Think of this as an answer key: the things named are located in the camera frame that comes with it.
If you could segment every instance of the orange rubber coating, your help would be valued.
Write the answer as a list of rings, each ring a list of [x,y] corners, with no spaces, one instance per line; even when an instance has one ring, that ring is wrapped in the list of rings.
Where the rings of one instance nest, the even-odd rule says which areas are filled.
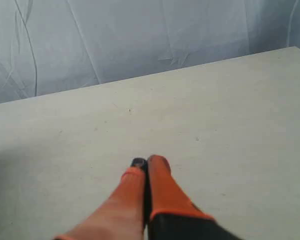
[[[148,159],[148,171],[152,193],[150,221],[157,214],[162,213],[214,220],[211,215],[203,213],[196,208],[189,197],[182,191],[171,176],[169,163],[164,157],[151,156]]]
[[[55,240],[142,240],[145,173],[129,167],[110,197],[85,221]]]

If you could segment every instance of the white table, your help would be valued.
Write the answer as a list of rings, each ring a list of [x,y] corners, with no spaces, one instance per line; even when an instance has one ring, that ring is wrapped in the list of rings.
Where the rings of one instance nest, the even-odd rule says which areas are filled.
[[[300,240],[300,50],[0,104],[0,240],[62,233],[153,153],[232,232]]]

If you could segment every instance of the white fabric backdrop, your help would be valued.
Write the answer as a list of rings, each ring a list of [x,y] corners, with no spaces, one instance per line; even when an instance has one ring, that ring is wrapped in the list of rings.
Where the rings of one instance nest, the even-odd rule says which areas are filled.
[[[300,0],[0,0],[0,103],[300,48]]]

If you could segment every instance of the table surface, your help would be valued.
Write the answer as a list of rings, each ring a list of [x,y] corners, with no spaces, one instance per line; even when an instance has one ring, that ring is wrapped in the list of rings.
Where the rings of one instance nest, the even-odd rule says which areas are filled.
[[[153,153],[240,237],[300,240],[300,50],[0,104],[0,240],[71,228]]]

